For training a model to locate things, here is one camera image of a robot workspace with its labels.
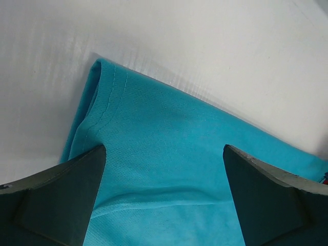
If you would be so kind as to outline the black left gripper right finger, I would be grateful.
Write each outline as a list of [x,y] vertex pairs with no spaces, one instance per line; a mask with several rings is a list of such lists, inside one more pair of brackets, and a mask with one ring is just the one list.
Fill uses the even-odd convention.
[[231,145],[223,162],[246,245],[327,245],[327,185]]

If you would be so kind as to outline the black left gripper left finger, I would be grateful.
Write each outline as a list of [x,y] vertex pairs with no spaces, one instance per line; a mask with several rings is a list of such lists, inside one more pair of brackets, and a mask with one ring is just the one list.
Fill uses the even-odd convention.
[[1,245],[83,245],[105,163],[100,145],[1,185]]

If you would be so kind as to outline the teal t shirt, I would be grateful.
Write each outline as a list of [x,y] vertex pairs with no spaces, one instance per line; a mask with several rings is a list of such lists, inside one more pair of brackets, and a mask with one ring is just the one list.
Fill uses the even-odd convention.
[[243,245],[227,144],[314,181],[327,170],[327,161],[212,105],[97,59],[61,158],[106,148],[84,245]]

